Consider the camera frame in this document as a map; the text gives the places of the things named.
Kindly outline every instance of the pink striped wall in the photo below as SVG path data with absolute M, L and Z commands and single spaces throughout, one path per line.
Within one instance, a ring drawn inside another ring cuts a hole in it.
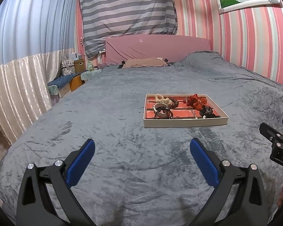
M 217 0 L 175 0 L 178 35 L 210 39 L 225 60 L 283 84 L 283 8 L 219 15 Z

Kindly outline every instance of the white picture frame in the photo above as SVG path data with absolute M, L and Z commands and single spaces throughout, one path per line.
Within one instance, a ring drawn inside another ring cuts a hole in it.
M 218 4 L 218 12 L 219 14 L 227 13 L 230 11 L 243 9 L 247 7 L 254 7 L 254 6 L 261 6 L 261 5 L 270 5 L 270 4 L 281 4 L 281 0 L 248 0 L 244 2 L 240 2 L 237 4 L 229 5 L 229 6 L 222 6 L 221 1 L 217 0 Z

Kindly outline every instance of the bed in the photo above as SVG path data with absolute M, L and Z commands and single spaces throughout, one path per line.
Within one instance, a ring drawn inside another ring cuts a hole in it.
M 227 113 L 228 124 L 145 129 L 144 100 L 150 93 L 207 94 Z M 271 144 L 260 135 L 259 125 L 266 122 L 283 133 L 282 118 L 283 85 L 212 51 L 189 54 L 170 67 L 109 66 L 64 97 L 12 145 L 0 162 L 0 196 L 15 214 L 28 163 L 51 165 L 92 138 L 96 153 L 72 191 L 97 225 L 184 225 L 213 191 L 189 152 L 190 140 L 198 137 L 236 166 L 257 164 L 271 215 L 283 167 L 269 159 Z M 49 192 L 58 215 L 66 219 L 50 187 Z M 227 202 L 220 218 L 229 206 Z

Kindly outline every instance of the beige satin curtain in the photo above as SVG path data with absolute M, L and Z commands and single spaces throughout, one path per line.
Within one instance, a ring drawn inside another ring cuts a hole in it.
M 0 125 L 11 143 L 52 107 L 47 83 L 58 74 L 62 57 L 72 52 L 37 54 L 0 65 Z

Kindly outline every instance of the metal screw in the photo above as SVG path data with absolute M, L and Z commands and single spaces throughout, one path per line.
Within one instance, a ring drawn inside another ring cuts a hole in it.
M 257 166 L 255 165 L 255 164 L 251 164 L 251 169 L 253 169 L 253 170 L 257 170 Z
M 224 165 L 225 167 L 229 167 L 230 166 L 230 162 L 227 160 L 222 161 L 222 165 Z
M 28 166 L 27 166 L 27 168 L 28 168 L 28 169 L 33 169 L 34 166 L 35 166 L 35 165 L 34 165 L 33 163 L 29 163 Z
M 63 161 L 61 161 L 61 160 L 57 160 L 57 161 L 55 162 L 55 165 L 56 165 L 57 167 L 62 166 L 62 164 L 63 164 Z

